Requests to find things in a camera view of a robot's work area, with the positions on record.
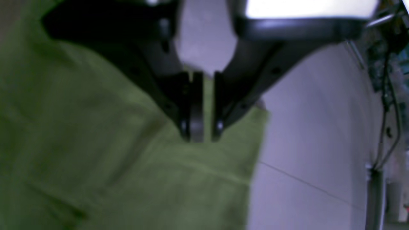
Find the white floor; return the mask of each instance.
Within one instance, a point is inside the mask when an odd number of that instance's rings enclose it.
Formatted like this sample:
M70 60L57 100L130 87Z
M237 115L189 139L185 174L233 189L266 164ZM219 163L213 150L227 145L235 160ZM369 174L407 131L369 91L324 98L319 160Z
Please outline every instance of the white floor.
M208 73L230 60L224 1L187 0L179 49ZM250 230L363 230L365 162L382 107L346 45L321 49L264 95L271 119L252 187Z

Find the white tile floor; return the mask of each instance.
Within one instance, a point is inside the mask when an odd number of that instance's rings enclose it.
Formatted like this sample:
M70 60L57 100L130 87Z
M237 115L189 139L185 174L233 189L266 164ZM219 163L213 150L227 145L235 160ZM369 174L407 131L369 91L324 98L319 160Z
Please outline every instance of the white tile floor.
M220 0L187 0L182 60L222 70L236 39ZM264 95L271 119L252 187L250 230L363 230L364 164L382 107L344 44L309 56Z

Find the tile grout line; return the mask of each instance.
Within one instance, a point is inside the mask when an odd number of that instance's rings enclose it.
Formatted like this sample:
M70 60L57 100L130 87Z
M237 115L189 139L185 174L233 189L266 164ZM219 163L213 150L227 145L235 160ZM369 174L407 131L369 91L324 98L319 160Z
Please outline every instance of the tile grout line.
M322 188L319 188L319 187L317 187L317 186L315 186L315 185L312 185L312 184L310 184L310 183L308 183L308 182L306 182L306 181L304 181L304 180L302 180L302 179L299 179L299 178L297 178L297 177L295 177L295 176L293 176L293 175L291 175L291 174L289 174L289 173L287 173L287 172L285 172L285 171L283 171L283 170L281 170L281 169L278 169L278 168L276 168L276 167L274 167L274 166L271 166L271 165L269 165L269 164L267 164L267 163L264 163L264 162L262 162L262 161L259 161L259 163L260 163L260 164L263 164L263 165L265 165L265 166L267 166L267 167L269 167L269 168L271 168L272 170L275 170L275 171L277 171L277 172L280 172L280 173L282 173L282 174L285 174L285 175L287 175L287 176L289 176L289 177L291 177L291 178L293 178L293 179L295 179L295 180L297 180L297 181L299 181L299 182L301 182L301 183L303 183L303 184L305 184L305 185L308 185L308 186L310 186L310 187L313 187L313 188L315 188L315 189L317 189L317 190L319 190L319 191L321 191L321 192L327 194L328 196L331 196L332 198L335 198L335 199L337 199L337 200L339 200L339 201L342 201L343 203L346 203L347 205L349 205L349 206L351 206L351 207L353 207L353 208L359 209L359 210L361 210L361 211L365 211L364 208L355 206L354 204L351 204L351 203L349 203L348 201L346 201L346 200L344 200L344 199L342 199L342 198L340 198L340 197L337 197L337 196L335 196L335 195L332 195L332 194L329 193L328 191L326 191L326 190L324 190L324 189L322 189Z

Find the green towel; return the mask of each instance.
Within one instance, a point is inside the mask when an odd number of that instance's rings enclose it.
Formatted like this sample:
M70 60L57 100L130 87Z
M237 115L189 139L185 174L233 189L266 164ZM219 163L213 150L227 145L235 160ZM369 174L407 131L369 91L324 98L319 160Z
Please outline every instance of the green towel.
M45 34L58 2L33 0L1 45L0 229L245 229L267 112L185 143L113 65Z

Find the green cloth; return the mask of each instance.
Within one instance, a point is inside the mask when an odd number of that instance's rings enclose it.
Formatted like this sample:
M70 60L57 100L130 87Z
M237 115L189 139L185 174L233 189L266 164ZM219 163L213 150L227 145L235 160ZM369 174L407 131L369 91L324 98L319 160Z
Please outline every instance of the green cloth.
M48 38L57 2L32 1L1 45L0 229L245 229L267 112L185 143L113 65Z

